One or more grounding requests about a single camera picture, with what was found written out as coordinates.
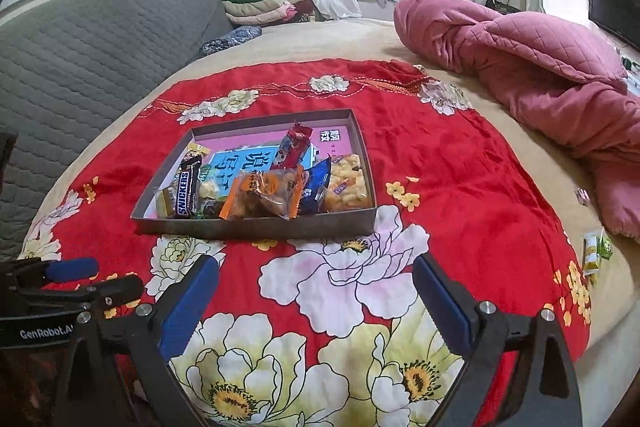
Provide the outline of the Snickers bar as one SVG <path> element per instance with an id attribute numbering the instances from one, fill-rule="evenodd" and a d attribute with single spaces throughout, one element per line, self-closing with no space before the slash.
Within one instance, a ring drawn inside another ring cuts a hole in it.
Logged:
<path id="1" fill-rule="evenodd" d="M 200 170 L 202 156 L 195 155 L 180 162 L 175 175 L 175 217 L 178 219 L 190 219 L 198 211 L 198 184 L 200 183 Z"/>

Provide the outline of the green yellow snack packet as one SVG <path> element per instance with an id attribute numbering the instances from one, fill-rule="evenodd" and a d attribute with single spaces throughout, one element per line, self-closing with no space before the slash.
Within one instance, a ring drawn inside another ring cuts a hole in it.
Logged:
<path id="1" fill-rule="evenodd" d="M 217 219 L 227 200 L 227 189 L 219 181 L 217 170 L 203 165 L 198 173 L 198 213 L 201 219 Z"/>

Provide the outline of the orange edged peanut bag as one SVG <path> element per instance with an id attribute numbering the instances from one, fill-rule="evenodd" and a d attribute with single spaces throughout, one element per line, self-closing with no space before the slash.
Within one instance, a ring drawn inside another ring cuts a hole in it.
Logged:
<path id="1" fill-rule="evenodd" d="M 267 171 L 241 171 L 232 182 L 219 218 L 295 219 L 305 183 L 306 173 L 302 166 Z"/>

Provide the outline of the blue snack packet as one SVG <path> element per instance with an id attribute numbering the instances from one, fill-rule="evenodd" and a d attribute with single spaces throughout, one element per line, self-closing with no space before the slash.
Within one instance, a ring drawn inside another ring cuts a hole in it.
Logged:
<path id="1" fill-rule="evenodd" d="M 305 173 L 306 183 L 302 195 L 300 195 L 298 213 L 300 215 L 315 215 L 322 208 L 323 199 L 329 186 L 331 158 L 322 159 L 307 169 Z"/>

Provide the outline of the clear bag rice crackers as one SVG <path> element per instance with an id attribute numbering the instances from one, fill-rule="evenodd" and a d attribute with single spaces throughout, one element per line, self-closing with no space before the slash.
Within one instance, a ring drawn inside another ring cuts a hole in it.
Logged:
<path id="1" fill-rule="evenodd" d="M 322 209 L 325 212 L 342 212 L 371 207 L 371 192 L 367 187 L 367 177 L 360 156 L 331 156 L 329 183 Z"/>

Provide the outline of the red snack packet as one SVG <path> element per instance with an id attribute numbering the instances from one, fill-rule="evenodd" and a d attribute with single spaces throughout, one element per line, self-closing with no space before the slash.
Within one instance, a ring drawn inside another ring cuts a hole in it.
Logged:
<path id="1" fill-rule="evenodd" d="M 271 169 L 295 168 L 310 147 L 312 129 L 296 122 L 285 133 L 276 155 L 274 155 Z"/>

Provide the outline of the small green yellow packet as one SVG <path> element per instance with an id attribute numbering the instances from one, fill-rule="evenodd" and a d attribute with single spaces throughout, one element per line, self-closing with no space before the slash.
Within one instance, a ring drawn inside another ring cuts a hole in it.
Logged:
<path id="1" fill-rule="evenodd" d="M 608 260 L 613 254 L 613 244 L 603 229 L 588 232 L 584 236 L 584 259 L 582 272 L 585 276 L 597 273 L 602 260 Z"/>

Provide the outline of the red floral cloth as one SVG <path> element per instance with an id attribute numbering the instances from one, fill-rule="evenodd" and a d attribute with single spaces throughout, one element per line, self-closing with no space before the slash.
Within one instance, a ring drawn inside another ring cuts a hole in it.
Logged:
<path id="1" fill-rule="evenodd" d="M 186 132 L 328 109 L 350 110 L 362 131 L 371 232 L 238 241 L 137 232 L 134 204 Z M 218 260 L 215 298 L 171 366 L 198 410 L 225 426 L 426 425 L 463 361 L 416 295 L 411 268 L 423 253 L 502 312 L 551 310 L 570 354 L 584 353 L 582 271 L 508 142 L 420 67 L 345 60 L 177 83 L 73 176 L 22 249 L 25 258 L 95 257 L 101 281 L 139 275 L 146 300 L 199 257 Z"/>

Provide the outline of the small pink candy wrapper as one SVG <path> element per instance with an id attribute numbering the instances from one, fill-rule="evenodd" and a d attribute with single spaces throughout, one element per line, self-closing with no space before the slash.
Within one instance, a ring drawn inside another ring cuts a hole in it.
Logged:
<path id="1" fill-rule="evenodd" d="M 577 202 L 579 202 L 580 205 L 583 206 L 589 206 L 591 199 L 589 196 L 589 193 L 582 187 L 577 187 L 575 190 L 575 196 L 577 199 Z"/>

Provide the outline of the grey quilted headboard cover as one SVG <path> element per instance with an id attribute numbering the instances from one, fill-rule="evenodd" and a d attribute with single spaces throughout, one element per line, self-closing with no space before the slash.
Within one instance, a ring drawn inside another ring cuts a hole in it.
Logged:
<path id="1" fill-rule="evenodd" d="M 231 24 L 222 0 L 52 0 L 1 27 L 1 256 L 21 250 L 67 167 Z"/>

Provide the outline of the grey box with pink book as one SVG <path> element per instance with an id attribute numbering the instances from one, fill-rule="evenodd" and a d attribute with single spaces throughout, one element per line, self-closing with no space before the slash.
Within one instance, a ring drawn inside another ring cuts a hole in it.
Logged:
<path id="1" fill-rule="evenodd" d="M 350 109 L 187 131 L 131 218 L 141 233 L 198 239 L 351 239 L 374 230 L 376 197 Z"/>

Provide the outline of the pink quilted blanket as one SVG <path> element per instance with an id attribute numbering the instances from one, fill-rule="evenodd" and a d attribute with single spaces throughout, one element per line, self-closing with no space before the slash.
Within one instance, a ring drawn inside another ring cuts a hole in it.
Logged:
<path id="1" fill-rule="evenodd" d="M 475 76 L 523 126 L 592 176 L 608 231 L 639 237 L 639 99 L 607 42 L 548 14 L 501 15 L 466 0 L 401 0 L 394 24 L 411 52 Z"/>

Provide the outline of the blue patterned pillow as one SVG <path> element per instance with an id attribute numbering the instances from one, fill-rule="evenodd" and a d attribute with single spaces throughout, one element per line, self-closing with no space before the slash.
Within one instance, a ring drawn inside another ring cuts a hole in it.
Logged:
<path id="1" fill-rule="evenodd" d="M 256 39 L 262 35 L 262 28 L 259 26 L 240 26 L 229 31 L 216 39 L 207 41 L 201 46 L 201 56 L 209 56 L 224 50 L 242 46 L 242 44 Z"/>

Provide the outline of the stack of folded clothes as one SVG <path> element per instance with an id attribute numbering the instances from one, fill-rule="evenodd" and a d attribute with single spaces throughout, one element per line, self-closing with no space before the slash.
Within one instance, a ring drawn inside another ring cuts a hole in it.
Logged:
<path id="1" fill-rule="evenodd" d="M 222 0 L 222 6 L 234 27 L 268 27 L 324 20 L 314 0 Z"/>

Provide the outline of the black television screen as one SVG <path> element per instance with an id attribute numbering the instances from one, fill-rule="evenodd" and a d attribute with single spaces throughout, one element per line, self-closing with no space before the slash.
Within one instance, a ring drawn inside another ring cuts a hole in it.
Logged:
<path id="1" fill-rule="evenodd" d="M 634 0 L 588 0 L 588 18 L 639 51 L 639 8 Z"/>

